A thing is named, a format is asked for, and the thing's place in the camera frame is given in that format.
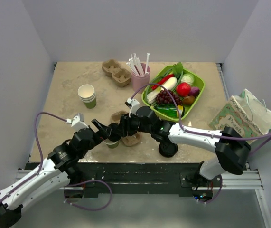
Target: pink container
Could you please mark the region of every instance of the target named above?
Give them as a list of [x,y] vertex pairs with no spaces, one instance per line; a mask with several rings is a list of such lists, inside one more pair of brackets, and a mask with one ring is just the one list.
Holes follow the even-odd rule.
[[[141,67],[143,68],[143,71],[145,72],[146,64],[142,63]],[[139,88],[149,83],[150,81],[150,67],[149,66],[148,66],[147,72],[148,72],[147,75],[144,77],[138,77],[132,72],[132,87],[134,91],[137,91]]]

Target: vegetable basket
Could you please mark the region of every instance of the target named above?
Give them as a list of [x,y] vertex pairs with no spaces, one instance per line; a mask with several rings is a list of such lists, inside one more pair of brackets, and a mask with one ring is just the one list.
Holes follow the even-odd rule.
[[[157,83],[163,76],[166,72],[170,71],[170,69],[172,69],[173,66],[170,65],[170,66],[167,66],[165,67],[161,72],[159,72],[159,74],[151,81],[152,83]],[[204,88],[205,88],[205,83],[204,81],[199,77],[197,76],[196,74],[184,69],[183,70],[183,74],[192,74],[194,76],[194,83],[192,86],[195,86],[195,87],[198,87],[200,89],[200,93],[199,95],[196,97],[194,103],[191,105],[191,106],[184,106],[185,108],[185,114],[183,116],[181,116],[181,119],[184,119],[188,113],[191,111],[191,109],[196,105],[197,101],[199,100]],[[149,106],[155,113],[156,115],[161,118],[161,119],[164,119],[164,120],[169,120],[169,121],[175,121],[177,122],[178,121],[178,118],[173,118],[173,117],[169,117],[169,116],[166,116],[160,112],[158,112],[157,110],[155,110],[152,106],[150,106],[148,104],[148,102],[146,101],[146,93],[150,93],[152,91],[151,89],[151,86],[147,86],[146,89],[144,90],[144,92],[141,94],[141,99],[143,101],[143,103],[146,105],[146,106]]]

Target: tomato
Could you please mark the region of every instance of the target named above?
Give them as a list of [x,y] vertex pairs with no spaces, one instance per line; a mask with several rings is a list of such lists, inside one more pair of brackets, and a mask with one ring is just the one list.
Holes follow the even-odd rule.
[[187,82],[182,82],[177,86],[177,93],[180,96],[188,96],[190,93],[191,87]]

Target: green bottle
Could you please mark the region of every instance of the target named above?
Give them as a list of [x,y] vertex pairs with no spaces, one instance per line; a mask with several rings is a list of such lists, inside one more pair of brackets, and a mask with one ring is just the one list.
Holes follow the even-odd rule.
[[[168,105],[168,104],[163,104],[163,105],[157,105],[153,107],[155,110],[158,112],[165,114],[168,117],[173,117],[173,118],[178,118],[178,112],[177,108],[174,105]],[[178,105],[178,111],[183,116],[185,114],[185,108],[181,105]]]

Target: table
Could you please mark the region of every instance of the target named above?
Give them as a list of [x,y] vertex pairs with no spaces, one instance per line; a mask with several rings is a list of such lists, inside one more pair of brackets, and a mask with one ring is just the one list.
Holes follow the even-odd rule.
[[[150,79],[153,79],[165,66],[173,62],[150,62]],[[104,125],[110,124],[110,116],[120,110],[128,111],[124,104],[133,94],[131,84],[120,88],[107,77],[101,68],[101,62],[57,62],[44,111],[63,118],[73,118],[83,113],[85,122],[96,131],[91,123],[96,118]],[[183,62],[184,68],[200,76],[206,84],[200,100],[183,120],[183,125],[209,129],[208,123],[220,111],[226,102],[224,90],[215,63]],[[77,90],[83,84],[91,84],[96,91],[97,106],[87,109],[80,101]],[[141,101],[140,94],[135,98]],[[55,118],[43,115],[38,127],[38,137],[44,158],[66,139],[71,139],[74,130]],[[142,140],[133,147],[126,147],[122,141],[115,149],[109,149],[101,143],[89,151],[80,162],[201,162],[214,156],[200,148],[179,145],[178,152],[172,158],[165,158],[158,152],[159,143],[149,134],[141,133]],[[39,162],[37,145],[34,144],[29,162]]]

